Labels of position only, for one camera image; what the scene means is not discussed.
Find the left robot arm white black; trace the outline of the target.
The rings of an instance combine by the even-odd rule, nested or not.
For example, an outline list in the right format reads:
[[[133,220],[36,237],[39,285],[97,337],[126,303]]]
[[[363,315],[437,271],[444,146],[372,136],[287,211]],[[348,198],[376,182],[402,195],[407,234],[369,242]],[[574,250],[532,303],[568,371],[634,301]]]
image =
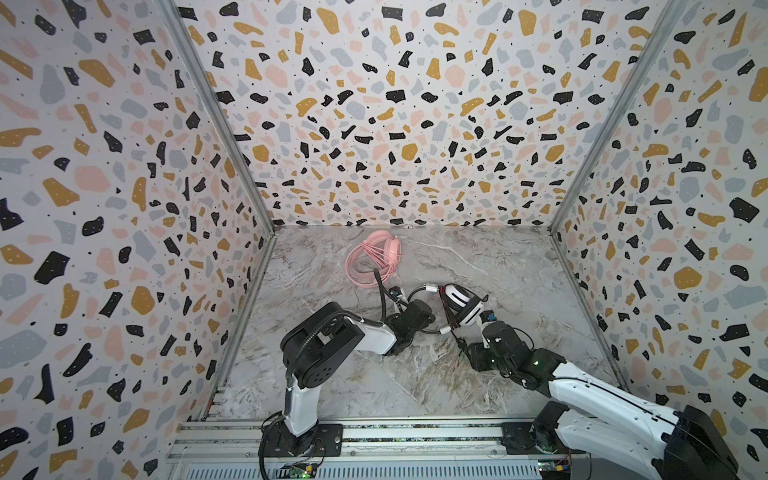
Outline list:
[[[289,434],[301,438],[315,429],[321,386],[353,352],[399,355],[434,319],[431,307],[421,300],[382,322],[329,302],[288,332],[280,349],[286,367],[283,425]]]

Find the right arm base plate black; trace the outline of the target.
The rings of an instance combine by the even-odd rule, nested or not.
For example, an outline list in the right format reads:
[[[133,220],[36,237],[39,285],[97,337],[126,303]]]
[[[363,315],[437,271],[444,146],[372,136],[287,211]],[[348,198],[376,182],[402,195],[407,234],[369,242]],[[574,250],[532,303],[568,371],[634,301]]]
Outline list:
[[[512,454],[556,454],[560,450],[555,429],[539,421],[504,422],[501,445]]]

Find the white black headphones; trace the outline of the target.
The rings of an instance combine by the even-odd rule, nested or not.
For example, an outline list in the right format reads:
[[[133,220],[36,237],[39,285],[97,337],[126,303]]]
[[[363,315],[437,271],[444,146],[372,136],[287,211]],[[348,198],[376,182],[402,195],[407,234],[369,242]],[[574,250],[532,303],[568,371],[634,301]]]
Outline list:
[[[423,333],[445,335],[470,325],[479,325],[479,314],[486,310],[487,296],[481,297],[470,289],[456,283],[443,285],[424,284],[412,291],[407,300],[411,301],[418,293],[434,293],[440,298],[446,316],[446,325],[437,329],[423,329]]]

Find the pink headphones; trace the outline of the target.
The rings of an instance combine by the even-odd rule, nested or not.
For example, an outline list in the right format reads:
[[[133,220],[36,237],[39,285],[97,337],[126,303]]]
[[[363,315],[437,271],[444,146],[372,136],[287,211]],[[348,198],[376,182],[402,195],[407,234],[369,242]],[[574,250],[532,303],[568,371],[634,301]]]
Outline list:
[[[374,288],[377,285],[376,275],[382,281],[393,277],[401,258],[400,239],[385,230],[374,231],[349,252],[344,264],[345,273],[357,287]],[[361,260],[367,260],[372,268],[369,271],[359,269]]]

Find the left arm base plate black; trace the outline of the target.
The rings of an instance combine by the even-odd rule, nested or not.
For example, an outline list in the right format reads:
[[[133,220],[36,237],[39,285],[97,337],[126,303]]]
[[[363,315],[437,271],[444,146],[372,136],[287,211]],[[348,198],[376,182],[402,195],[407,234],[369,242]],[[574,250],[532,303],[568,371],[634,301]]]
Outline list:
[[[344,426],[340,423],[318,423],[295,436],[281,421],[266,428],[259,452],[265,458],[339,457],[343,438]]]

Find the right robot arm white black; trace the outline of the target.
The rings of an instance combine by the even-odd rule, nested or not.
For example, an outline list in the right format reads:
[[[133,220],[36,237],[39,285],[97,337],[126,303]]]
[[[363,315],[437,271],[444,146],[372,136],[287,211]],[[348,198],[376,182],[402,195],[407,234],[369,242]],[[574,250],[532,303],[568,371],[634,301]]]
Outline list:
[[[457,342],[474,370],[496,371],[548,399],[527,428],[504,428],[506,448],[582,451],[646,479],[737,478],[734,455],[700,409],[642,400],[555,352],[529,347],[504,322],[484,323],[481,335],[476,343]]]

